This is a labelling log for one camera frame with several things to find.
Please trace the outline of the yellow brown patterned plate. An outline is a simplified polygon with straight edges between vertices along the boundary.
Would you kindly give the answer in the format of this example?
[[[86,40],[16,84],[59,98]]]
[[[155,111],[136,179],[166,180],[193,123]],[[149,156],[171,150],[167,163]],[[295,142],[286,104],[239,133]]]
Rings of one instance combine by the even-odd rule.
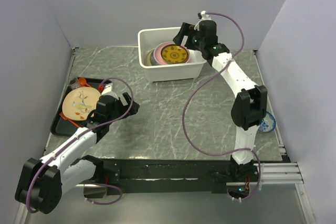
[[[162,59],[168,64],[187,63],[190,58],[189,51],[182,46],[167,45],[161,50]]]

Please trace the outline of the pink plate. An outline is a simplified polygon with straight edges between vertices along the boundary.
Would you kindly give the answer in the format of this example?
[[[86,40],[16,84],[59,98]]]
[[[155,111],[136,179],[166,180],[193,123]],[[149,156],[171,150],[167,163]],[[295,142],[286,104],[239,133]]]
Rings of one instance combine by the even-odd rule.
[[[168,64],[166,63],[162,57],[161,57],[161,50],[163,47],[167,46],[167,45],[175,45],[174,42],[170,41],[170,42],[164,42],[159,44],[155,50],[154,50],[154,58],[155,60],[160,64],[160,65],[175,65],[175,64]]]

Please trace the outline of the dark plate with deer motif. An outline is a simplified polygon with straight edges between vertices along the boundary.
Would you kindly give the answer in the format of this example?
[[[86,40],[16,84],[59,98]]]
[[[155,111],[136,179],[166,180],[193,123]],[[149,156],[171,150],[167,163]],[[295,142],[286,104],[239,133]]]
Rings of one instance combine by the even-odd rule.
[[[153,55],[153,53],[154,53],[154,50],[152,50],[151,53],[150,53],[150,64],[151,64],[152,66],[155,66],[156,61],[155,61],[155,59],[154,59],[154,55]]]

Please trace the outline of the cream plate with branch motif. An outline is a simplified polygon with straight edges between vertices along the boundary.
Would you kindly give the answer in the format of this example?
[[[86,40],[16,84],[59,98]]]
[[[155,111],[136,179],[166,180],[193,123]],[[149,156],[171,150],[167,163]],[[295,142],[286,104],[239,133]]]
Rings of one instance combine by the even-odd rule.
[[[150,51],[147,53],[147,55],[146,55],[146,58],[145,58],[145,64],[146,64],[147,66],[152,66],[152,64],[151,64],[151,55],[152,55],[152,52],[153,52],[153,50],[150,50]]]

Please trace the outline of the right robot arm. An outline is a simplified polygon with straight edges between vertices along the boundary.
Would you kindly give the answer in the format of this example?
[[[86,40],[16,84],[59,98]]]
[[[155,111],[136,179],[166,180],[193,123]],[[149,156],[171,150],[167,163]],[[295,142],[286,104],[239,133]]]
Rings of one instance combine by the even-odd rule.
[[[223,77],[232,90],[235,100],[231,109],[236,125],[235,148],[230,170],[231,178],[242,181],[248,175],[246,164],[253,158],[257,130],[267,110],[267,88],[253,82],[236,63],[234,55],[218,42],[217,24],[213,20],[201,20],[196,25],[183,23],[173,42],[189,50],[199,51],[202,57]]]

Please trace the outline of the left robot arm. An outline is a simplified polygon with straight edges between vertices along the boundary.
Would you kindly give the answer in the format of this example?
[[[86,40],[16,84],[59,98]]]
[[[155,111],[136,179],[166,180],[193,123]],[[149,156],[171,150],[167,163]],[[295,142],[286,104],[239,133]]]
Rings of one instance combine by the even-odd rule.
[[[103,161],[83,153],[96,145],[108,132],[112,123],[134,115],[139,104],[133,92],[123,93],[126,104],[112,94],[102,95],[96,109],[88,114],[83,125],[61,146],[40,159],[30,158],[23,165],[15,200],[25,204],[28,212],[48,214],[63,194],[77,184],[88,181],[109,187]]]

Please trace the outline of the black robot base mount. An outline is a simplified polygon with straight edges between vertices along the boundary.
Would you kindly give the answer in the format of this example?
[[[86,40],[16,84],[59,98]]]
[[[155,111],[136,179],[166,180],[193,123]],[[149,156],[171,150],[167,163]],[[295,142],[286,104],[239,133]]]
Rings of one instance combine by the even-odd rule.
[[[238,183],[243,185],[241,193],[246,197],[249,184],[260,181],[260,165],[254,161],[239,165],[233,159],[99,159],[90,155],[83,160],[97,166],[88,181],[105,187],[107,195],[202,191],[225,194],[228,183]]]

